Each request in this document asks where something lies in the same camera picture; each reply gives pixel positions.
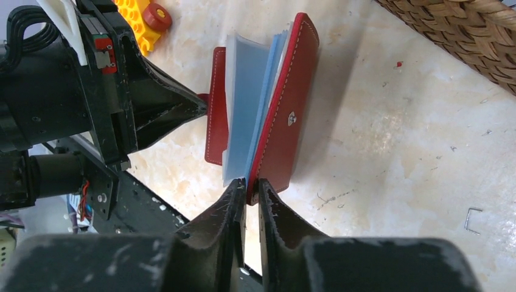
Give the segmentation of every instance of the wallet flap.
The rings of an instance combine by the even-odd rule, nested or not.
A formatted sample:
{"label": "wallet flap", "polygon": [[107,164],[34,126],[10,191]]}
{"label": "wallet flap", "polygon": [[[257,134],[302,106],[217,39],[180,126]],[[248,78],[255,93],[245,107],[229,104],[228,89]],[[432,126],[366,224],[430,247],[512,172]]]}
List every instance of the wallet flap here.
{"label": "wallet flap", "polygon": [[254,186],[266,178],[277,192],[288,187],[312,76],[319,37],[306,13],[298,13],[249,176],[248,204],[256,204]]}
{"label": "wallet flap", "polygon": [[204,160],[217,165],[222,165],[222,152],[228,147],[225,79],[226,48],[216,47],[213,51]]}

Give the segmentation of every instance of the woven basket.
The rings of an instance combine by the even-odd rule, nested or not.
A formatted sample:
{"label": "woven basket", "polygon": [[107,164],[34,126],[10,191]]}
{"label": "woven basket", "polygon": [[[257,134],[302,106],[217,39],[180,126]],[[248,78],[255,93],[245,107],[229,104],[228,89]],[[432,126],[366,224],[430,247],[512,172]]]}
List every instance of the woven basket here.
{"label": "woven basket", "polygon": [[516,96],[516,12],[499,0],[376,0]]}

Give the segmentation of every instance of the yellow lego brick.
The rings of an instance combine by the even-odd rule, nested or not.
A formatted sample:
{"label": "yellow lego brick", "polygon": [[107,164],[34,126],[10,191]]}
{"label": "yellow lego brick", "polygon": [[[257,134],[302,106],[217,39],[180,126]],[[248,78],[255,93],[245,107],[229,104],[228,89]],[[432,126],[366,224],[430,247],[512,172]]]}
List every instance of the yellow lego brick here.
{"label": "yellow lego brick", "polygon": [[129,23],[142,55],[148,56],[154,50],[154,43],[161,36],[161,32],[151,29],[143,20],[142,13],[150,4],[149,0],[114,0],[118,12]]}

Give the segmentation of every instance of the red toy wheel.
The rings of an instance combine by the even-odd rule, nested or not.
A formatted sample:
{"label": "red toy wheel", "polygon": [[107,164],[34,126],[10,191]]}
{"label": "red toy wheel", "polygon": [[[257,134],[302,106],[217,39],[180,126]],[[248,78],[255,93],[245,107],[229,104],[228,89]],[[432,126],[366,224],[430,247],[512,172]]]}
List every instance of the red toy wheel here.
{"label": "red toy wheel", "polygon": [[149,4],[142,16],[145,23],[157,32],[164,32],[172,25],[172,17],[169,12],[157,3]]}

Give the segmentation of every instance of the table surface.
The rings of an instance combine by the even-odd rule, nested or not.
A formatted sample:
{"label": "table surface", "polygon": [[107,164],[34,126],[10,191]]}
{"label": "table surface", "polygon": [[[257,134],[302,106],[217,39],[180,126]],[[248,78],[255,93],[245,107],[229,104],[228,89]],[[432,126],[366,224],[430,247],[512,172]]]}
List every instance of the table surface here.
{"label": "table surface", "polygon": [[[516,272],[516,99],[363,0],[162,0],[173,29],[149,59],[208,92],[212,51],[237,31],[270,44],[297,12],[321,39],[290,187],[281,198],[332,236],[440,237],[487,291]],[[403,62],[397,68],[397,62]],[[129,171],[188,218],[223,191],[204,161],[206,117],[130,156]],[[464,229],[469,208],[469,226]],[[261,271],[257,207],[245,261]]]}

